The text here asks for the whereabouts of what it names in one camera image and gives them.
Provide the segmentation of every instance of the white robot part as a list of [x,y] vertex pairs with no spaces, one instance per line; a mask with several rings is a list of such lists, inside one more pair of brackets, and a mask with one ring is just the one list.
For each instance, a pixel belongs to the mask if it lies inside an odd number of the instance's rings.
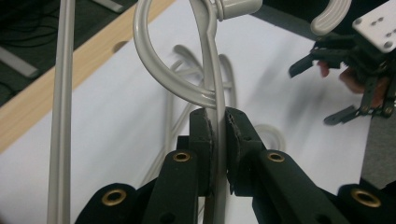
[[326,35],[344,19],[352,0],[330,0],[326,9],[311,22],[315,35]]
[[353,28],[383,53],[396,48],[396,1],[390,0],[353,22]]

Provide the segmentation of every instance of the metal screw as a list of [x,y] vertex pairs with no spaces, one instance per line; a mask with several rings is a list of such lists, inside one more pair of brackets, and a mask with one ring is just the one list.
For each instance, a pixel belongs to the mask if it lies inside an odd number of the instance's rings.
[[389,49],[390,47],[392,47],[393,42],[391,41],[387,41],[387,43],[384,44],[384,48]]
[[369,110],[369,107],[367,105],[365,105],[364,107],[361,108],[361,111],[363,113],[366,113]]
[[362,19],[361,19],[361,18],[357,18],[357,19],[355,20],[355,24],[356,24],[356,25],[361,24],[361,22],[362,22]]
[[391,114],[393,112],[393,108],[392,107],[387,107],[386,109],[385,109],[385,113],[386,114]]

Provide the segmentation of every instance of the brass screw hole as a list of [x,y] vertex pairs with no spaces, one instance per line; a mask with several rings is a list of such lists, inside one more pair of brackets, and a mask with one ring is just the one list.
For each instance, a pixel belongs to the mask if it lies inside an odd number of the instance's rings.
[[364,204],[368,207],[379,207],[381,201],[372,193],[363,189],[353,189],[351,192],[352,198],[358,203]]
[[102,203],[106,206],[114,206],[122,203],[126,198],[126,192],[123,189],[109,190],[103,197]]
[[277,154],[275,152],[268,154],[267,157],[270,161],[282,162],[285,160],[285,158],[282,155]]
[[188,161],[190,159],[190,154],[185,152],[179,152],[174,155],[174,161]]
[[385,113],[387,113],[387,114],[391,114],[392,112],[393,112],[393,108],[392,107],[387,107],[385,109]]
[[369,111],[369,107],[367,105],[365,105],[364,107],[361,108],[361,111],[363,111],[364,113]]

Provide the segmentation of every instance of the vertical pole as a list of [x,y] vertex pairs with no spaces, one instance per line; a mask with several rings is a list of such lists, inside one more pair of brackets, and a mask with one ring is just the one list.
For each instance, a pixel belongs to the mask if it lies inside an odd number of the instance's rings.
[[75,0],[62,0],[55,64],[47,223],[70,223],[70,140]]

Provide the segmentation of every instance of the wooden board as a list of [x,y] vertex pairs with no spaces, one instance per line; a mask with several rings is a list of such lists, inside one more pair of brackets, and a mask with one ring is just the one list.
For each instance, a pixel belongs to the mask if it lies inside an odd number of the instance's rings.
[[[148,21],[153,21],[174,0],[153,0]],[[135,6],[129,8],[73,53],[73,89],[107,61],[122,42],[133,37]],[[0,108],[0,153],[52,109],[55,68]]]

